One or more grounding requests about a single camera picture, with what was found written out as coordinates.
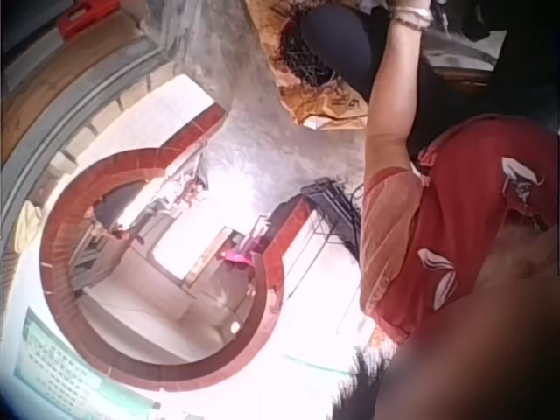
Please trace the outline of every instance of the red box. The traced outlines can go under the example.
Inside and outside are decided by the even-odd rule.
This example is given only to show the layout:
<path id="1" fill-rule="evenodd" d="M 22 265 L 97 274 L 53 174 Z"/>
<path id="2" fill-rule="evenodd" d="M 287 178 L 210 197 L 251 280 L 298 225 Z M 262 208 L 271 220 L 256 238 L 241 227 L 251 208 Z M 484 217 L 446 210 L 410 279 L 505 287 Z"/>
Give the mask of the red box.
<path id="1" fill-rule="evenodd" d="M 59 17 L 56 25 L 65 41 L 121 7 L 120 0 L 82 0 Z"/>

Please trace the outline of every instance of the green sign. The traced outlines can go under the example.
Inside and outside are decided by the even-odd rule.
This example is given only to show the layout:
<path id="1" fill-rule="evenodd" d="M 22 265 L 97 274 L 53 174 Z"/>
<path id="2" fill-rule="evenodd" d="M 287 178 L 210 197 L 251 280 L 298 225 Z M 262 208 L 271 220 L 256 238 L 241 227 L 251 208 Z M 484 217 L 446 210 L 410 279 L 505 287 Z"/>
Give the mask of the green sign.
<path id="1" fill-rule="evenodd" d="M 15 376 L 70 417 L 148 420 L 154 402 L 96 373 L 27 310 Z"/>

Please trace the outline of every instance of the red shirt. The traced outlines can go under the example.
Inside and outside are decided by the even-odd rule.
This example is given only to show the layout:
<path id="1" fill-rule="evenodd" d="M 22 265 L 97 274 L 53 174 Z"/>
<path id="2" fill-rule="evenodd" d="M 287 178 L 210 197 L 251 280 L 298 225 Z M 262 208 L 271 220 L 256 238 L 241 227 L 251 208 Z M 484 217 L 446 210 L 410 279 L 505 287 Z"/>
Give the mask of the red shirt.
<path id="1" fill-rule="evenodd" d="M 360 306 L 397 344 L 474 289 L 510 212 L 557 223 L 557 136 L 483 115 L 447 130 L 418 159 L 365 186 Z"/>

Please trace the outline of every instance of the bracelet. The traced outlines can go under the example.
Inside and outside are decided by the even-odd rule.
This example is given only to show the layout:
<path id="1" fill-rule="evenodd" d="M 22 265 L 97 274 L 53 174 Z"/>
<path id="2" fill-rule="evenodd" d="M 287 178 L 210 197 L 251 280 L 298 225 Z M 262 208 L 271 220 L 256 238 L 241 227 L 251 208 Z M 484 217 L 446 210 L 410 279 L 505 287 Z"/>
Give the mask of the bracelet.
<path id="1" fill-rule="evenodd" d="M 418 18 L 422 19 L 424 22 L 429 24 L 434 20 L 431 11 L 426 9 L 420 9 L 418 7 L 396 6 L 396 7 L 392 7 L 390 11 L 391 14 L 398 13 L 399 11 L 412 13 L 413 15 L 417 16 Z"/>
<path id="2" fill-rule="evenodd" d="M 413 24 L 409 20 L 403 19 L 402 17 L 398 17 L 396 15 L 391 15 L 391 19 L 397 22 L 400 25 L 406 26 L 416 32 L 423 32 L 427 26 L 420 26 L 419 24 Z"/>

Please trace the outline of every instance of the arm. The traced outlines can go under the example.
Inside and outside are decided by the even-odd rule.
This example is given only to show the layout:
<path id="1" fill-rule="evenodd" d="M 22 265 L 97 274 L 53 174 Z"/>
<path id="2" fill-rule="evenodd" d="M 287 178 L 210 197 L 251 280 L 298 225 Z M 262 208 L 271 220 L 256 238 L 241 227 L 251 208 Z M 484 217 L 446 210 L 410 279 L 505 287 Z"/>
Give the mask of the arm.
<path id="1" fill-rule="evenodd" d="M 429 8 L 428 0 L 417 0 Z M 406 20 L 421 25 L 412 14 Z M 417 71 L 421 32 L 392 20 L 375 77 L 366 127 L 365 180 L 388 167 L 410 170 L 406 141 L 417 112 Z"/>

